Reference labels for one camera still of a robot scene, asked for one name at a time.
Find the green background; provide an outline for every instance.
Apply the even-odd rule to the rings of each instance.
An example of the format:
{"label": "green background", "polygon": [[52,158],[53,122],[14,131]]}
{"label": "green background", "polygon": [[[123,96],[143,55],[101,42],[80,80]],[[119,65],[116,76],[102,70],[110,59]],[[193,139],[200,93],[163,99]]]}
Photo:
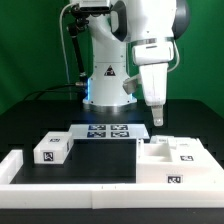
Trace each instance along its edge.
{"label": "green background", "polygon": [[[59,15],[66,0],[0,1],[0,113],[28,93],[65,84]],[[224,117],[224,1],[188,0],[191,24],[177,41],[180,66],[168,75],[168,99],[196,99]],[[79,36],[88,74],[92,71],[91,40]],[[72,81],[78,75],[73,47],[65,35]],[[131,75],[136,68],[131,67]],[[142,98],[141,89],[136,96]],[[47,94],[43,99],[68,98]]]}

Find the black tabletop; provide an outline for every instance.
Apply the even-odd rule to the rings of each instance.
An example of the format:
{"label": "black tabletop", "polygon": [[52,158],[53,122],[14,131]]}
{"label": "black tabletop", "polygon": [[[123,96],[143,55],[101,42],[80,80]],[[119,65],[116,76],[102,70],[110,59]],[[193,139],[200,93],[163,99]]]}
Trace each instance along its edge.
{"label": "black tabletop", "polygon": [[[102,144],[95,141],[76,141],[78,147],[89,155],[87,167],[79,150],[72,150],[65,165],[54,167],[57,175],[49,178],[46,167],[35,166],[33,148],[48,131],[68,131],[71,124],[145,124],[149,135],[199,138],[216,160],[223,166],[224,119],[199,101],[168,100],[164,108],[164,126],[154,127],[150,108],[139,101],[137,108],[120,114],[102,114],[84,111],[77,101],[23,101],[0,116],[0,161],[14,148],[22,148],[24,166],[12,184],[20,183],[113,183],[135,182],[135,142],[107,141],[107,148],[116,148],[113,155],[102,155]],[[122,157],[122,149],[130,150],[129,158]],[[76,172],[70,171],[77,164]],[[0,210],[0,223],[223,223],[224,209],[48,209]]]}

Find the white platform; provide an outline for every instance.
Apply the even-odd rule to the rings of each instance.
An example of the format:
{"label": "white platform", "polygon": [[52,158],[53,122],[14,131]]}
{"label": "white platform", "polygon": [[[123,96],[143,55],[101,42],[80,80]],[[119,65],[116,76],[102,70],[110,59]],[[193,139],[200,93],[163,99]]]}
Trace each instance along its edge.
{"label": "white platform", "polygon": [[73,139],[149,139],[144,124],[74,124]]}
{"label": "white platform", "polygon": [[[141,176],[137,184],[9,184],[22,165],[22,151],[12,151],[0,164],[0,179],[6,180],[0,184],[0,208],[224,207],[223,170],[198,140],[187,139],[187,144],[186,139],[165,137],[164,143],[152,140],[151,145],[137,140],[137,166],[145,166],[142,171],[137,168],[137,176]],[[188,160],[181,160],[180,155]],[[168,181],[168,175],[183,179]]]}

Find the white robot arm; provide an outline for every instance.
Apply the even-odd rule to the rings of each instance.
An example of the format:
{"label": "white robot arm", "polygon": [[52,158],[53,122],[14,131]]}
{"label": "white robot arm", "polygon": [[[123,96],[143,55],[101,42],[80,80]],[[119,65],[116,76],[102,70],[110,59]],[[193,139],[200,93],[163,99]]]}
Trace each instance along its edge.
{"label": "white robot arm", "polygon": [[[176,18],[180,10],[184,15]],[[168,62],[174,57],[175,19],[183,22],[183,30],[178,31],[183,33],[189,24],[185,1],[122,0],[117,1],[111,12],[113,34],[134,45],[133,61],[139,66],[138,79],[141,80],[145,102],[152,108],[156,126],[163,125]]]}
{"label": "white robot arm", "polygon": [[[138,80],[145,102],[152,108],[154,124],[163,125],[173,42],[189,24],[186,0],[70,0],[70,3],[76,6],[73,10],[76,15],[88,17],[93,40],[94,72],[84,106],[99,110],[136,102],[130,95],[135,88],[129,88],[129,81],[136,77],[128,79],[125,68],[125,42],[132,43],[133,62],[139,66]],[[110,14],[111,31],[105,14]]]}

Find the logo sticker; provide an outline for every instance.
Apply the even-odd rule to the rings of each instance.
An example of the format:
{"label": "logo sticker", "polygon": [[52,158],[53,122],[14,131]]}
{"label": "logo sticker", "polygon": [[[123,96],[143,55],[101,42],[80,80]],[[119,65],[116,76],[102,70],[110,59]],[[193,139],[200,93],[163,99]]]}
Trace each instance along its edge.
{"label": "logo sticker", "polygon": [[111,125],[110,128],[111,128],[111,130],[117,130],[117,131],[128,130],[127,125]]}
{"label": "logo sticker", "polygon": [[161,142],[161,143],[167,143],[167,140],[164,139],[164,138],[159,138],[159,142]]}
{"label": "logo sticker", "polygon": [[44,152],[44,161],[45,162],[53,162],[54,161],[54,153],[53,152]]}
{"label": "logo sticker", "polygon": [[105,138],[106,132],[88,132],[87,138]]}
{"label": "logo sticker", "polygon": [[167,176],[167,182],[168,184],[181,184],[182,176]]}
{"label": "logo sticker", "polygon": [[89,125],[89,130],[91,130],[91,131],[106,130],[106,125]]}
{"label": "logo sticker", "polygon": [[107,69],[107,71],[105,72],[104,76],[116,76],[115,72],[112,68],[112,66],[110,65],[110,67]]}
{"label": "logo sticker", "polygon": [[182,161],[194,161],[193,156],[180,156]]}
{"label": "logo sticker", "polygon": [[129,132],[127,131],[120,131],[120,132],[111,132],[111,137],[112,138],[129,138]]}
{"label": "logo sticker", "polygon": [[50,142],[60,142],[60,138],[51,138]]}
{"label": "logo sticker", "polygon": [[67,142],[67,152],[69,151],[69,142]]}

